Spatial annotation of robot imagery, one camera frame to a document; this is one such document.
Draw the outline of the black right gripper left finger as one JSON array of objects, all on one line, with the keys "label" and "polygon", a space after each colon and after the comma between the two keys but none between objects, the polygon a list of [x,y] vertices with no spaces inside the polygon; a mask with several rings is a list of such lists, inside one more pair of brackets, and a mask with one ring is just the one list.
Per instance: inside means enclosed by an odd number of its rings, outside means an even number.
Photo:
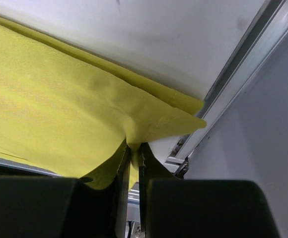
[{"label": "black right gripper left finger", "polygon": [[81,178],[0,163],[0,238],[122,238],[130,149]]}]

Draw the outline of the yellow-green trousers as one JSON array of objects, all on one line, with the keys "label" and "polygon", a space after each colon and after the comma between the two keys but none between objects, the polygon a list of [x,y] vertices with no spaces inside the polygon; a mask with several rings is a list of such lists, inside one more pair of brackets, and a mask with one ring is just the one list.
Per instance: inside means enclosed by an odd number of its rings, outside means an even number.
[{"label": "yellow-green trousers", "polygon": [[0,158],[82,177],[125,142],[190,134],[203,102],[0,17]]}]

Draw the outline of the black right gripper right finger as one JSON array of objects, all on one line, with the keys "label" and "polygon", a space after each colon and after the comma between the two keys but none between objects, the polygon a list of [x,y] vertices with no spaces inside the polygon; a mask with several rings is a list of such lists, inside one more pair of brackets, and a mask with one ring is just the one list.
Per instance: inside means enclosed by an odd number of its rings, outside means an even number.
[{"label": "black right gripper right finger", "polygon": [[139,150],[141,229],[148,238],[277,238],[260,187],[248,180],[180,179],[144,143]]}]

